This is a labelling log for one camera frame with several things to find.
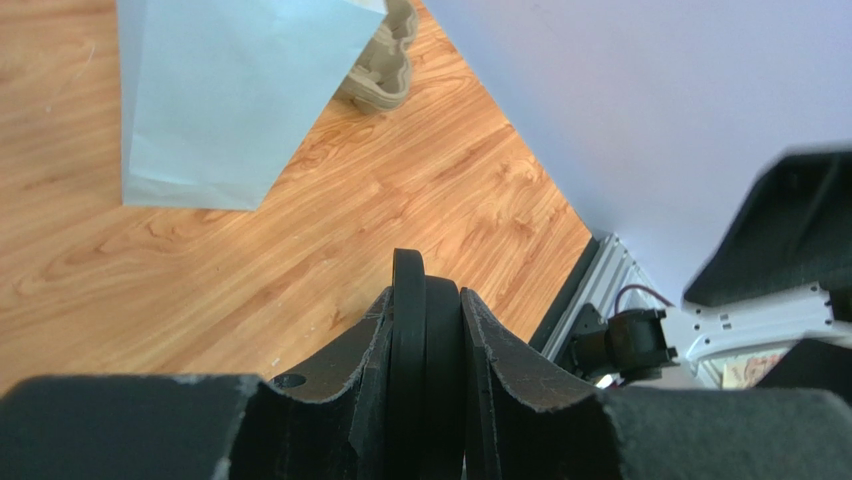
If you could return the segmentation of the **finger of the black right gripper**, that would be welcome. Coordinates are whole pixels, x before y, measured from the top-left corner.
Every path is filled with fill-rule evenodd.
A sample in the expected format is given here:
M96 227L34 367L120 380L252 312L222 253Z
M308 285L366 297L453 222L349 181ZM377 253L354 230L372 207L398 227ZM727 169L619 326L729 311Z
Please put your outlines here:
M768 169L684 299L719 307L812 283L851 286L848 150L792 154Z

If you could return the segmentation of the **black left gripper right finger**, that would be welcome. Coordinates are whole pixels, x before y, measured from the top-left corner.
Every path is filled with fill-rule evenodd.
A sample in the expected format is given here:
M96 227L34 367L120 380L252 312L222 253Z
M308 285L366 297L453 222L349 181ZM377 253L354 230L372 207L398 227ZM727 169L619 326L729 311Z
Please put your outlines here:
M847 479L851 406L827 390L602 390L463 289L470 479Z

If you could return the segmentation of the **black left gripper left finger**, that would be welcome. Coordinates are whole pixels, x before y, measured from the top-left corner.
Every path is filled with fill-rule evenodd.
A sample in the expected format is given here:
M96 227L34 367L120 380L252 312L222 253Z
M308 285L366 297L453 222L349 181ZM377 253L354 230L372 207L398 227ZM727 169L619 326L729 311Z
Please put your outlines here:
M40 376L1 400L5 479L380 479L392 293L272 381Z

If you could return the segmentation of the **black cup lid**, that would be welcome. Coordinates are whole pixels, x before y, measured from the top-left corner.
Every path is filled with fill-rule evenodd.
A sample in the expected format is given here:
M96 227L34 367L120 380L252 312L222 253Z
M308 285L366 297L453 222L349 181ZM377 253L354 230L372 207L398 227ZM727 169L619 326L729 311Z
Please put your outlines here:
M385 420L388 479L458 479L466 365L456 284L426 274L417 250L393 254L392 342Z

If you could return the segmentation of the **white paper bag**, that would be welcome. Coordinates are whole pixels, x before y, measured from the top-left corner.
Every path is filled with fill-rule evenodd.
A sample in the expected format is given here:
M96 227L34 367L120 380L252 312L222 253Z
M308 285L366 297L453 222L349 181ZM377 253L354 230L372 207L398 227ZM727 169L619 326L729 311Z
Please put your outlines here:
M386 13L382 1L118 2L123 202L257 209Z

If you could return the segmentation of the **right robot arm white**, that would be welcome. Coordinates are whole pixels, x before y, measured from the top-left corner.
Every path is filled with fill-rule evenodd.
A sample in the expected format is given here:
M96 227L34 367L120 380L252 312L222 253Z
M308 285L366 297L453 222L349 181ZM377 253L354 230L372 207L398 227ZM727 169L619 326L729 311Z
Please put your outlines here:
M543 355L586 380L744 384L799 340L851 336L851 153L797 153L754 184L680 302L616 235L592 240Z

